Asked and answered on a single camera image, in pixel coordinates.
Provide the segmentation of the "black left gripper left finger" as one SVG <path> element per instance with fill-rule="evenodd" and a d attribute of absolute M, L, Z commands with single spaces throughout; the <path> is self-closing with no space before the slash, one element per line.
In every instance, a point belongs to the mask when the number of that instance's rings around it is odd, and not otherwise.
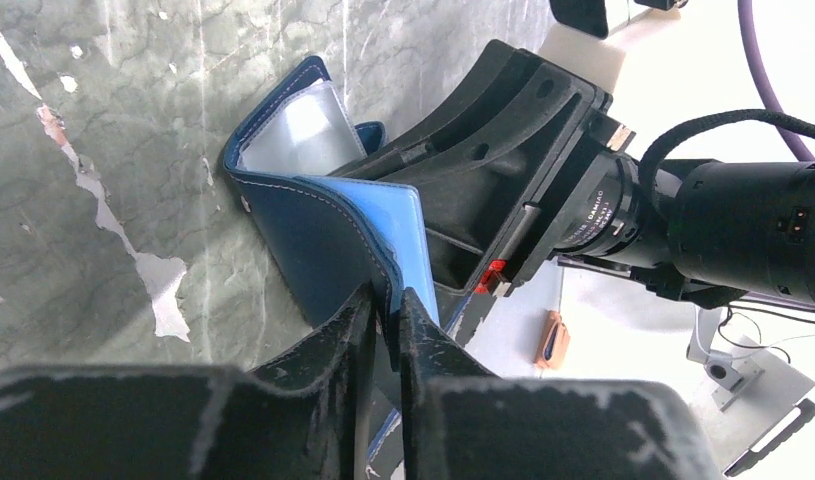
<path fill-rule="evenodd" d="M 0 479 L 359 479 L 376 312 L 358 287 L 250 372 L 31 365 L 0 372 Z"/>

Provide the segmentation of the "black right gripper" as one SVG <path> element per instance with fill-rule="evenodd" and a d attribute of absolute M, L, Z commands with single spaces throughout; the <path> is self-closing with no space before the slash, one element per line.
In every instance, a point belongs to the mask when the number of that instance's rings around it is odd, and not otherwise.
<path fill-rule="evenodd" d="M 536 199 L 586 114 L 586 84 L 494 39 L 426 118 L 336 177 L 415 187 L 433 280 L 470 293 L 519 246 Z M 552 256 L 624 271 L 655 295 L 714 309 L 751 293 L 815 306 L 815 161 L 679 160 L 701 133 L 756 121 L 815 139 L 815 125 L 770 109 L 725 111 L 660 135 L 641 159 L 600 153 L 550 204 Z"/>

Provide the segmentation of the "blue leather card holder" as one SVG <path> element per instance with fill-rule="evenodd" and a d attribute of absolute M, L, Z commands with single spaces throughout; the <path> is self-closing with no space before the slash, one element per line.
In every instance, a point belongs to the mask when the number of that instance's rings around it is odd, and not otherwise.
<path fill-rule="evenodd" d="M 406 289 L 439 316 L 422 206 L 408 185 L 340 178 L 378 152 L 380 122 L 353 124 L 323 60 L 304 58 L 228 139 L 227 174 L 240 190 L 305 320 L 318 326 L 371 283 L 384 318 Z"/>

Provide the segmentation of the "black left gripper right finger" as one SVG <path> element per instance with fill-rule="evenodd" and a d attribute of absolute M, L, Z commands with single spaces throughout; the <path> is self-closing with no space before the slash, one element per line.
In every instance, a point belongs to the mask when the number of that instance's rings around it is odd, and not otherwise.
<path fill-rule="evenodd" d="M 505 379 L 401 299 L 404 470 L 409 479 L 717 479 L 692 412 L 637 380 Z"/>

